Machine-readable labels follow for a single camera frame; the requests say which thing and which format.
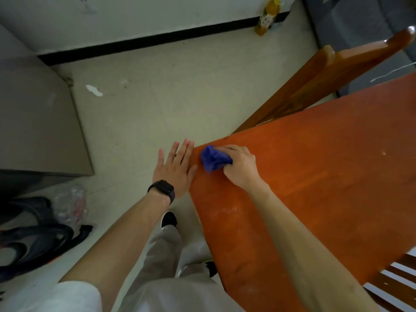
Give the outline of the grey trousers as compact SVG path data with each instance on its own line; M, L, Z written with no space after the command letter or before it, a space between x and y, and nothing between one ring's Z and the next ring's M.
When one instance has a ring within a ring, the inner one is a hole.
M182 249L183 241L178 229L173 225L165 226L151 239L143 267L127 294L138 294L146 290L171 292L199 285L217 286L203 264L191 264L183 269L179 278L175 277Z

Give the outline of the clear plastic bag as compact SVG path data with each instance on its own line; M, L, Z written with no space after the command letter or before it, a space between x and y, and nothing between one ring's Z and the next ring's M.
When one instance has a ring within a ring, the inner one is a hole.
M66 184L56 189L51 198L55 219L78 233L87 214L86 189L79 184Z

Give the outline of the person's right forearm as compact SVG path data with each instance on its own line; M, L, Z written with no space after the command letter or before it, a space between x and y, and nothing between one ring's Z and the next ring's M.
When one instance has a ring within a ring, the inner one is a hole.
M381 312L355 277L261 181L246 189L309 312Z

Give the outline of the white shirt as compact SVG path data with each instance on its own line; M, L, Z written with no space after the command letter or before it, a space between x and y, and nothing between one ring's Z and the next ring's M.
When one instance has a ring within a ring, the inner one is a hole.
M20 312L103 312L101 295L91 284L56 285L43 299ZM245 312L203 274L148 282L126 294L118 312Z

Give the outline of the yellow drink bottle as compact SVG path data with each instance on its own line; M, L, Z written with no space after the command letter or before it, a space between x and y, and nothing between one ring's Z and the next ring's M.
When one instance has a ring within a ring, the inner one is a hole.
M274 24L282 7L282 0L270 0L264 8L263 14L260 16L255 27L255 33L263 36L268 29Z

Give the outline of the brown slatted wooden chair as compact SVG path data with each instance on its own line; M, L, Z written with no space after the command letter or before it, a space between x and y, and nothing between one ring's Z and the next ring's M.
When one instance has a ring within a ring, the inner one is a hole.
M416 248L363 285L381 312L416 312Z

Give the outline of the blue cleaning cloth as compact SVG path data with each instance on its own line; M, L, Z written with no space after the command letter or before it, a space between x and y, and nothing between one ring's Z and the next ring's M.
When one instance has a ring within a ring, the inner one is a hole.
M226 153L215 149L213 145L208 145L201 151L200 159L207 173L218 171L226 165L232 165L232 158Z

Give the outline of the grey cabinet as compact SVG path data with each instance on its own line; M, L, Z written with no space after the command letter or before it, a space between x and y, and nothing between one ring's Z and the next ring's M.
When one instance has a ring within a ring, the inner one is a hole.
M0 198L94 175L71 93L0 24Z

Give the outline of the grey sofa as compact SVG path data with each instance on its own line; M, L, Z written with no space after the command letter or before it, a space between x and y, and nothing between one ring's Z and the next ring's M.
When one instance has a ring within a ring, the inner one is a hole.
M339 52L387 40L416 26L416 0L302 0L320 47ZM416 72L416 38L370 71L338 90L338 97Z

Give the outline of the black smartwatch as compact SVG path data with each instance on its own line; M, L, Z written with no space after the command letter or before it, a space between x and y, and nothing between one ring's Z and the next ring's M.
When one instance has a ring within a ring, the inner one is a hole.
M163 194L166 197L169 197L169 204L173 203L175 199L175 189L174 186L172 186L170 183L168 183L165 180L158 180L149 186L147 193L149 193L153 189L158 193Z

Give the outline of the person's left hand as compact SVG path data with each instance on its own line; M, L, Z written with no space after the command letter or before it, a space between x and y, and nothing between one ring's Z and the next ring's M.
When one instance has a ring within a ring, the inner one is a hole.
M173 143L167 158L164 158L164 166L158 166L157 160L152 179L153 183L158 180L165 180L174 186L175 198L182 197L190 189L190 185L187 185L187 172L191 167L190 157L193 153L195 143L194 141L190 141L187 155L184 157L182 163L176 163L176 153L181 145L179 141Z

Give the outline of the person's right hand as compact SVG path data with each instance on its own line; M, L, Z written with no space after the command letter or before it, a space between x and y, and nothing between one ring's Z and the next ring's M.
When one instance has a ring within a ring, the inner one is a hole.
M252 197L265 196L271 191L268 184L260 177L256 158L251 153L250 157L233 159L232 165L223 167L223 172L230 182Z

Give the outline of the person's left forearm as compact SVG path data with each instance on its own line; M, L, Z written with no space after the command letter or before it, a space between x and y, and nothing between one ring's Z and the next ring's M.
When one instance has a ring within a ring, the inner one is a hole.
M101 236L60 283L81 281L95 286L103 312L111 312L125 279L170 203L167 195L151 189Z

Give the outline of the black bag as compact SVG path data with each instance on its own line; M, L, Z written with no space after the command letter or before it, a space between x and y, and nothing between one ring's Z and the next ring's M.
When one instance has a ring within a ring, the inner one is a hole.
M18 198L0 205L0 225L28 213L35 225L0 230L0 250L11 249L14 257L0 265L0 283L30 273L52 262L84 242L93 231L92 225L81 225L78 235L69 225L58 222L52 203L46 197Z

